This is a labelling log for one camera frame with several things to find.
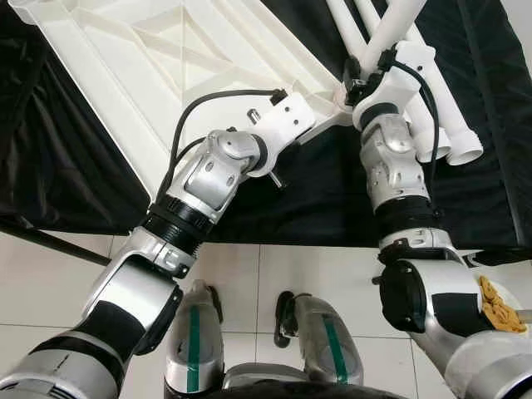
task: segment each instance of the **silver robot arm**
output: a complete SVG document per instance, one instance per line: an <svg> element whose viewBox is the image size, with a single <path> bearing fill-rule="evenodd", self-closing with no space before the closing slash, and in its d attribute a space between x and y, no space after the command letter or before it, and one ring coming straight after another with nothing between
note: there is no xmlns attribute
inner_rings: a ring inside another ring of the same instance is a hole
<svg viewBox="0 0 532 399"><path fill-rule="evenodd" d="M165 335L183 297L174 278L187 275L239 184L270 173L314 122L301 95L283 93L248 131L209 133L97 279L81 322L0 378L0 398L117 398L131 357Z"/></svg>
<svg viewBox="0 0 532 399"><path fill-rule="evenodd" d="M421 74L434 56L409 42L397 43L394 52L396 61ZM352 113L362 131L360 157L386 265L383 314L411 335L460 399L532 395L530 341L495 331L483 317L480 287L431 206L401 116L420 85L402 69L388 68L374 91L359 95Z"/></svg>

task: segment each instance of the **white pvc pipe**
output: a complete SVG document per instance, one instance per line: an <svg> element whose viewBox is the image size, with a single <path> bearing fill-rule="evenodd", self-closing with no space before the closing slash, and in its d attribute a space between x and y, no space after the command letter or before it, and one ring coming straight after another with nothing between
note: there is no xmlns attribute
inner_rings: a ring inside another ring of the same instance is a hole
<svg viewBox="0 0 532 399"><path fill-rule="evenodd" d="M370 35L373 35L381 22L381 18L373 6L372 0L354 0L364 25ZM429 162L434 147L434 119L427 109L425 102L419 94L406 105L406 113L411 118L411 134L416 146L417 159L420 162ZM444 129L440 128L438 150L436 158L440 159L451 150L451 143Z"/></svg>
<svg viewBox="0 0 532 399"><path fill-rule="evenodd" d="M327 0L327 5L331 11L332 18L342 36L343 44L347 52L360 60L366 51L366 40L358 30L358 26L352 19L351 12L343 0Z"/></svg>
<svg viewBox="0 0 532 399"><path fill-rule="evenodd" d="M416 25L406 33L406 39L425 44ZM425 71L425 79L436 100L436 107L441 125L446 129L451 141L451 152L447 156L449 165L463 165L476 160L484 153L482 143L474 131L466 123L460 108L456 104L440 69L433 62Z"/></svg>
<svg viewBox="0 0 532 399"><path fill-rule="evenodd" d="M375 34L367 44L364 55L360 58L363 79L367 79L377 69L381 53L405 37L406 31L416 20L425 2L426 0L394 0L388 6Z"/></svg>

